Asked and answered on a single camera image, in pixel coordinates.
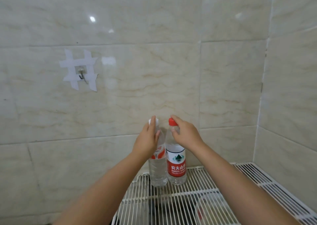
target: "forearm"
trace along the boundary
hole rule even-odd
[[[130,153],[110,169],[54,225],[109,224],[146,158]]]
[[[242,225],[298,225],[271,196],[206,144],[192,153],[204,165]]]

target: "bottle cap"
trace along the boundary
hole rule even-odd
[[[156,118],[155,119],[155,126],[158,126],[159,124],[158,124],[159,122],[158,122],[158,119]]]
[[[170,119],[168,119],[168,124],[170,125],[170,126],[178,126],[178,124],[174,121],[174,119],[172,119],[172,118],[170,118]]]

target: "green mountain logo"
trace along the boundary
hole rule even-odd
[[[176,160],[177,162],[180,162],[180,161],[182,160],[182,157],[178,154],[177,157],[175,158],[175,160]]]

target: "person's left hand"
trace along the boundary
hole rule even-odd
[[[150,125],[147,122],[140,135],[135,140],[132,152],[137,156],[149,159],[156,150],[160,131],[155,133],[155,116],[151,118]]]

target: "bottle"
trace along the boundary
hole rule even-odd
[[[155,133],[160,130],[158,126],[158,119],[155,121]],[[158,145],[156,151],[149,159],[149,171],[150,171],[150,179],[153,187],[162,187],[165,186],[168,178],[167,178],[167,164],[165,157],[165,137],[164,134],[160,133],[158,137]]]
[[[179,133],[177,123],[172,118],[168,120],[168,123],[170,129],[167,130],[165,140],[168,180],[174,185],[181,185],[187,179],[185,148],[174,140],[171,132],[172,129],[175,129]]]

